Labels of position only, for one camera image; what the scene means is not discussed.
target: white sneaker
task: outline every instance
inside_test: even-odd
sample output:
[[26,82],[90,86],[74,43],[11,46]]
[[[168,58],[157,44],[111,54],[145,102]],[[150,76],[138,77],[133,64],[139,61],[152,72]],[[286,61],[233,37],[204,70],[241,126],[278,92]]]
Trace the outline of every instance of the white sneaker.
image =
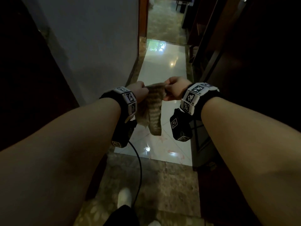
[[119,209],[123,205],[132,206],[132,195],[127,187],[120,190],[118,194],[117,208]]
[[161,224],[158,221],[153,221],[148,226],[161,226]]

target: white floor tile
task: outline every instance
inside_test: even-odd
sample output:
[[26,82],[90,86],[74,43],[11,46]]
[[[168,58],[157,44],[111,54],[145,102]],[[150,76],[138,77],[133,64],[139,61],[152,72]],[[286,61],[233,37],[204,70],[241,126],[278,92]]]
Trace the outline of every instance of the white floor tile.
[[[186,60],[184,46],[172,45],[163,41],[150,40],[138,81],[151,85],[164,82],[172,76],[186,78]],[[192,166],[190,140],[180,142],[173,138],[169,119],[180,101],[162,103],[161,125],[162,135],[153,136],[148,127],[137,125],[131,143],[140,157]],[[115,148],[116,153],[135,156],[128,144],[125,148]]]

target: person's right arm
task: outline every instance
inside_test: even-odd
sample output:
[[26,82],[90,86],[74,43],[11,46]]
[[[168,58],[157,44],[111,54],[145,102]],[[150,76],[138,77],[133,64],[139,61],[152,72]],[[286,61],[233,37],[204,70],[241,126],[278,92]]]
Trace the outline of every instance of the person's right arm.
[[[167,83],[175,99],[189,85],[181,78]],[[218,97],[205,103],[201,118],[261,223],[300,225],[301,133]]]

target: person's left arm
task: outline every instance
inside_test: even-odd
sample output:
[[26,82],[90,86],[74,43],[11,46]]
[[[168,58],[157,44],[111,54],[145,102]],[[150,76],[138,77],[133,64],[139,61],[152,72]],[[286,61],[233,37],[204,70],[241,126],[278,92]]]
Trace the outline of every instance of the person's left arm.
[[[148,94],[143,86],[143,82],[128,86],[137,102]],[[0,152],[0,222],[72,224],[120,113],[118,102],[102,98]]]

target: leg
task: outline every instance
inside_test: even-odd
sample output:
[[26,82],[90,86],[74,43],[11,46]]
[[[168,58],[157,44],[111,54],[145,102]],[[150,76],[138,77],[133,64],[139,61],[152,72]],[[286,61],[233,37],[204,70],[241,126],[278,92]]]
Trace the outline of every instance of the leg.
[[132,225],[139,226],[136,213],[131,209],[132,196],[128,188],[123,188],[118,194],[118,209],[114,211],[103,226]]

